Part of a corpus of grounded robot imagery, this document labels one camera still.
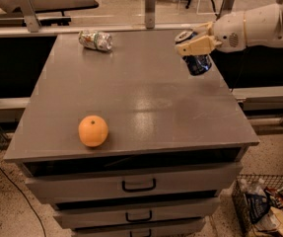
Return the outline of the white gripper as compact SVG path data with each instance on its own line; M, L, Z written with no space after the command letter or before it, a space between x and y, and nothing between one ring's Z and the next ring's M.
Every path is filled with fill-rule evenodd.
M246 48L244 12L224 15L215 23L206 22L195 26L193 30L204 36L177 44L176 51L179 55L205 55L211 53L216 47L219 51L226 53Z

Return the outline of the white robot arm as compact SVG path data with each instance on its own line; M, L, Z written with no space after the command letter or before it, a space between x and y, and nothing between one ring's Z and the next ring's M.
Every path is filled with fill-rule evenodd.
M181 56L229 53L251 46L283 48L283 0L246 11L233 12L182 32L176 38Z

